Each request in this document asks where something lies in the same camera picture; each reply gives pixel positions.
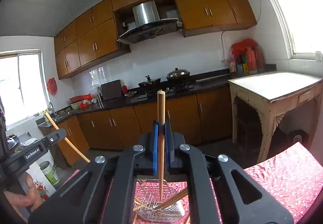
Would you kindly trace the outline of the person's left hand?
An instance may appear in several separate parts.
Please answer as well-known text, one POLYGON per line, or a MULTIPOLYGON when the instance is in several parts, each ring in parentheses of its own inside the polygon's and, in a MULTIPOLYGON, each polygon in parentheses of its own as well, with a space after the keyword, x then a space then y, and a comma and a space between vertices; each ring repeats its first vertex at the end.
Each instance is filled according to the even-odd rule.
POLYGON ((9 203, 15 209, 15 211, 22 216, 19 208, 25 208, 31 206, 31 211, 34 212, 43 203, 41 196, 39 195, 36 186, 33 182, 32 176, 26 172, 26 184, 28 186, 27 195, 15 194, 9 191, 4 191, 4 195, 7 197, 9 203))

